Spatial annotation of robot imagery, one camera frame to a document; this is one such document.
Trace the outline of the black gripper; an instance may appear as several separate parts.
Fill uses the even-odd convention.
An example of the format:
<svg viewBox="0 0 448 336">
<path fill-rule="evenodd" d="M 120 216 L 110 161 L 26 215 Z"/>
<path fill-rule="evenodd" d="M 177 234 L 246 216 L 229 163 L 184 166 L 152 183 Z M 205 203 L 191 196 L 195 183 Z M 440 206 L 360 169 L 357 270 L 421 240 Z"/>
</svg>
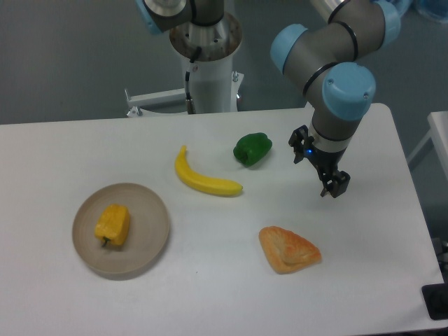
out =
<svg viewBox="0 0 448 336">
<path fill-rule="evenodd" d="M 318 176 L 323 184 L 322 197 L 330 195 L 337 198 L 346 192 L 351 177 L 345 171 L 337 170 L 344 150 L 320 149 L 317 140 L 309 134 L 307 126 L 295 129 L 288 140 L 288 145 L 294 152 L 294 164 L 307 158 L 318 171 Z"/>
</svg>

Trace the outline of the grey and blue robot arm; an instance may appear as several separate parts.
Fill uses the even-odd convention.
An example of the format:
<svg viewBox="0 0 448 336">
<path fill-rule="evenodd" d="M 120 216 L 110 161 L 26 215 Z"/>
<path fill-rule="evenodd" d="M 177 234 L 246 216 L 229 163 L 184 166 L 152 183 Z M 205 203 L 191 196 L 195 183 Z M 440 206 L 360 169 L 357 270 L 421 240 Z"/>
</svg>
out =
<svg viewBox="0 0 448 336">
<path fill-rule="evenodd" d="M 169 33 L 181 57 L 187 112 L 234 108 L 230 72 L 242 30 L 224 3 L 138 1 L 136 6 L 151 33 Z M 289 139 L 294 161 L 308 160 L 322 182 L 322 193 L 338 197 L 350 182 L 339 161 L 376 91 L 374 76 L 356 61 L 398 37 L 400 16 L 387 1 L 315 1 L 314 7 L 326 26 L 316 31 L 287 26 L 273 40 L 270 57 L 314 108 L 310 124 Z"/>
</svg>

